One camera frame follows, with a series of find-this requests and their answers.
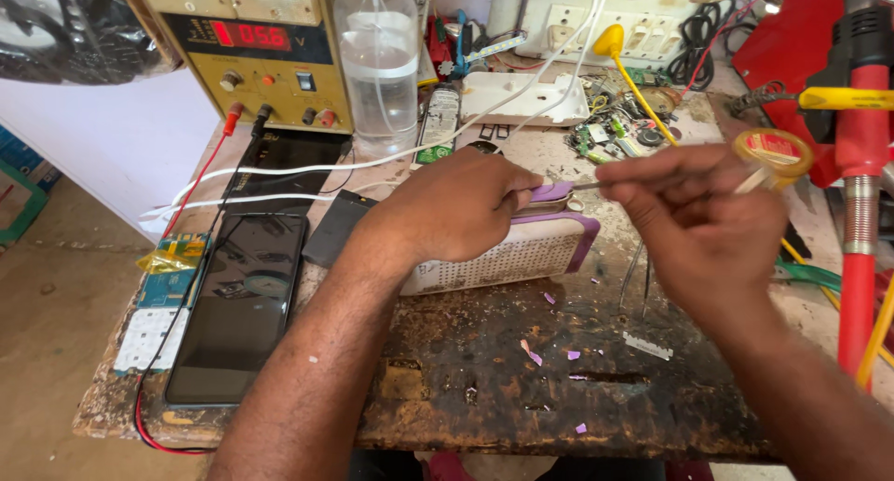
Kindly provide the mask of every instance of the red digital display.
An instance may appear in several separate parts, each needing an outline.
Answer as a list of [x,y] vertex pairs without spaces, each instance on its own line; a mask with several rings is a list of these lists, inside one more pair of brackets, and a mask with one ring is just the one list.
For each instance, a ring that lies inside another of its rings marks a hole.
[[217,41],[221,46],[291,51],[289,35],[282,27],[252,26],[220,20],[211,20],[211,27],[215,30]]

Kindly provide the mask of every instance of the workbench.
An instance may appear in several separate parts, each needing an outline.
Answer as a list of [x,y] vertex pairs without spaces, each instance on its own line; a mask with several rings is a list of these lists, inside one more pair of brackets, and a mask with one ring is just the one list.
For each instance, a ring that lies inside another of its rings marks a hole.
[[[729,66],[717,62],[710,92],[689,93],[673,125],[681,144],[730,141],[750,125],[722,110],[728,95],[746,88]],[[552,81],[562,64],[542,81]],[[458,144],[478,139],[474,125]],[[208,142],[206,161],[220,137]],[[528,128],[501,144],[506,157],[553,182],[592,181],[594,164],[568,148],[562,129]],[[249,128],[224,141],[210,170],[234,166],[249,144]],[[369,160],[358,152],[357,163]],[[339,186],[345,170],[334,172],[324,190]],[[350,190],[377,180],[407,178],[408,158],[356,170]],[[218,198],[228,176],[209,180],[195,201]],[[364,192],[382,199],[379,186]],[[802,179],[788,188],[791,221],[813,252],[811,264],[840,273],[841,252],[833,219],[821,190]],[[620,287],[639,237],[616,203],[597,190],[578,195],[585,215],[602,229],[580,271],[552,278],[480,289],[401,298],[391,332],[369,389],[356,445],[411,451],[658,457],[714,461],[777,461],[757,418],[745,404],[718,350],[653,281],[643,313],[646,253],[637,263],[623,305]],[[329,202],[315,202],[307,214],[316,227]],[[193,209],[175,229],[205,231],[213,207]],[[300,315],[325,270],[303,265],[293,315]],[[134,284],[139,292],[140,284]],[[543,293],[555,298],[550,305]],[[834,359],[838,314],[819,289],[775,283],[772,297],[788,322]],[[131,413],[135,375],[112,371],[134,301],[109,338],[77,416],[75,434],[136,438]],[[625,344],[623,332],[673,350],[663,360]],[[542,357],[537,366],[520,347]],[[567,351],[581,352],[568,360]],[[215,445],[233,408],[169,409],[161,399],[168,372],[146,383],[144,416],[156,440],[179,445]],[[874,378],[879,401],[894,409],[894,372],[879,361]],[[575,427],[586,424],[587,432]]]

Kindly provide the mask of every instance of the floor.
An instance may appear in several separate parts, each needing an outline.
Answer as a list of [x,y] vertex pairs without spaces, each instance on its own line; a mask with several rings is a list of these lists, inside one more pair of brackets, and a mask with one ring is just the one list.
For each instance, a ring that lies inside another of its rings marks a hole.
[[[137,231],[68,178],[24,237],[0,256],[0,468],[7,479],[105,480],[204,476],[207,459],[137,441],[75,437],[71,424],[115,321],[151,250]],[[478,481],[533,480],[549,457],[464,455]],[[718,481],[788,481],[785,467],[712,465]]]

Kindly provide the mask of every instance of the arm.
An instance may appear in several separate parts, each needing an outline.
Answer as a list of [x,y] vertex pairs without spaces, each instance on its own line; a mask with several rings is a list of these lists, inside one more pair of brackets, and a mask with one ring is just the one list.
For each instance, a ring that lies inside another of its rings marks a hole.
[[424,261],[466,261],[500,243],[541,183],[464,148],[370,210],[243,400],[208,479],[343,478],[402,282]]
[[725,146],[671,148],[599,167],[603,195],[642,236],[669,298],[717,344],[800,479],[889,479],[891,417],[786,324],[767,289],[788,220]]

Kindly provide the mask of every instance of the phone screen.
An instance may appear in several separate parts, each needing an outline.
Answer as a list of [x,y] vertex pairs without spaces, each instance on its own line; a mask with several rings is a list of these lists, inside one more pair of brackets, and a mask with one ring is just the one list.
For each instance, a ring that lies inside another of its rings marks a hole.
[[223,218],[164,391],[169,404],[238,404],[283,336],[307,227],[300,215]]

